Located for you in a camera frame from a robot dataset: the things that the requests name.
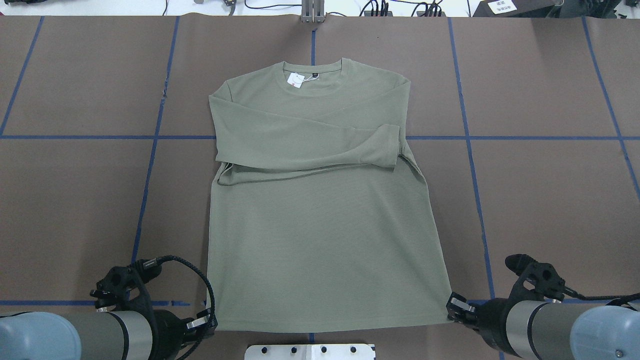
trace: olive green shirt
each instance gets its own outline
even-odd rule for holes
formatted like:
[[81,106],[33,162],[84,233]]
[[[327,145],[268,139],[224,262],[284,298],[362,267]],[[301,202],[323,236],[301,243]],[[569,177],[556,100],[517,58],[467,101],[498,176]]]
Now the olive green shirt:
[[[297,72],[317,79],[300,88]],[[447,322],[410,82],[353,60],[277,63],[209,96],[217,161],[207,275],[221,330],[325,332]]]

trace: label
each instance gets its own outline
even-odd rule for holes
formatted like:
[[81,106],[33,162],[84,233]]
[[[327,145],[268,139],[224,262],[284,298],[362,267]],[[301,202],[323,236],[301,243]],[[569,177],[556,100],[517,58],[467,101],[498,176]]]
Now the label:
[[493,11],[493,13],[496,15],[499,13],[508,13],[518,10],[518,8],[516,8],[516,6],[513,4],[512,0],[498,0],[492,3],[487,3],[487,5],[489,5],[491,11]]
[[296,88],[300,88],[302,86],[302,83],[304,82],[305,82],[305,76],[300,75],[297,72],[292,72],[289,75],[289,79],[287,79],[287,84]]

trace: folded sleeve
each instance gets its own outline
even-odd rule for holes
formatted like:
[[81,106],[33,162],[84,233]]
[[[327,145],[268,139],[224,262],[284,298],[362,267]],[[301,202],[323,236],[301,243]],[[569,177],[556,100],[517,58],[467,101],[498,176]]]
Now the folded sleeve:
[[396,165],[401,145],[396,125],[357,129],[267,113],[233,102],[227,84],[209,96],[209,104],[218,161],[276,172]]

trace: white tag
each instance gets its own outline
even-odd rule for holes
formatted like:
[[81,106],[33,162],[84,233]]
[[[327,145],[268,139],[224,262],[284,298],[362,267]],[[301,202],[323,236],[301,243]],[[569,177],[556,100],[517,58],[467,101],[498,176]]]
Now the white tag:
[[289,75],[289,79],[287,80],[287,83],[289,85],[295,86],[296,88],[300,88],[302,86],[302,83],[304,82],[305,82],[305,76],[300,75],[297,72],[292,72]]
[[487,3],[487,5],[489,5],[489,8],[491,8],[491,11],[493,11],[494,14],[508,13],[518,10],[512,0],[498,0],[492,3]]

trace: metal plate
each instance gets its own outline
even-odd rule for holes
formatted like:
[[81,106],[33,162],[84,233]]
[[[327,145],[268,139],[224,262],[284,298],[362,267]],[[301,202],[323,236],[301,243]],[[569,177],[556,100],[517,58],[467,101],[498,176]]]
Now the metal plate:
[[244,360],[375,360],[375,348],[367,344],[253,345],[246,349]]

